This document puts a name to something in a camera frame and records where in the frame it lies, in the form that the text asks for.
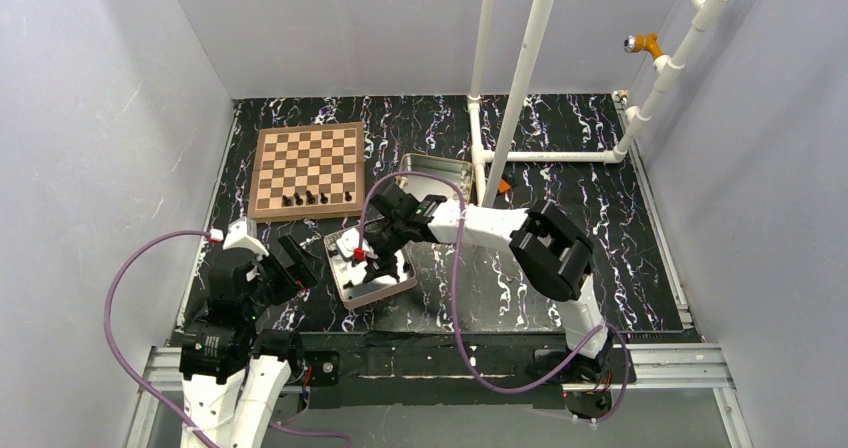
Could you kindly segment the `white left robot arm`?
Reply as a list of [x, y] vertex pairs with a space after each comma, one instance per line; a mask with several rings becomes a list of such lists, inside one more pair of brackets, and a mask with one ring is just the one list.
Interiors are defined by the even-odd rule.
[[289, 235], [280, 255], [249, 235], [227, 242], [208, 273], [204, 313], [181, 345], [183, 447], [258, 447], [283, 386], [308, 369], [295, 330], [259, 330], [258, 318], [313, 287], [307, 253]]

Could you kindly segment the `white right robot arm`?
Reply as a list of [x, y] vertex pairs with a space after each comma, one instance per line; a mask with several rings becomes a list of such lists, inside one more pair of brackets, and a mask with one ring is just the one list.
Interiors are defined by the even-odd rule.
[[568, 348], [587, 359], [606, 351], [609, 331], [595, 295], [593, 244], [556, 203], [479, 207], [440, 194], [418, 199], [393, 182], [368, 203], [381, 217], [359, 229], [347, 249], [352, 264], [364, 267], [366, 281], [396, 275], [398, 252], [413, 242], [509, 251], [530, 285], [557, 302]]

